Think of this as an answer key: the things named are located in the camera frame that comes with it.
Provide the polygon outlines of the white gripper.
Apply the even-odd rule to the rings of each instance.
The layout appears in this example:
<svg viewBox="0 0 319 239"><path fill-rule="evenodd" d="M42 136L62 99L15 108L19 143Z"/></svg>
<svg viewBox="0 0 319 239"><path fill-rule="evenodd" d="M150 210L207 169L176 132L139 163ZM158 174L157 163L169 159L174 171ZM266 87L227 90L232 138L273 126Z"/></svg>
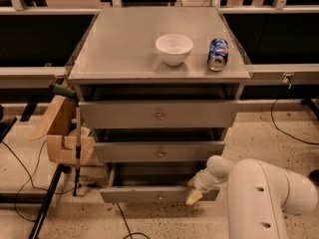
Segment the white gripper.
<svg viewBox="0 0 319 239"><path fill-rule="evenodd" d="M209 192L214 185L220 182L220 178L212 174L207 168L199 171L193 179L191 179L187 186L194 187L189 192L189 195L186 199L186 205L193 205L198 200L201 199L202 193Z"/></svg>

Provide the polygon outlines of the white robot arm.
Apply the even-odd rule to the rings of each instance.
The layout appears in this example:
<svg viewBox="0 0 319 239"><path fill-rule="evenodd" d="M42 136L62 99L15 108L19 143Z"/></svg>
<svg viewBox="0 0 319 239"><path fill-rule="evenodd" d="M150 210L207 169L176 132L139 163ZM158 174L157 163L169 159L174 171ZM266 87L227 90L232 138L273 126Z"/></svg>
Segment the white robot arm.
<svg viewBox="0 0 319 239"><path fill-rule="evenodd" d="M318 193L307 177L257 159L235 163L214 155L188 183L188 205L227 184L229 239L288 239L284 216L315 210Z"/></svg>

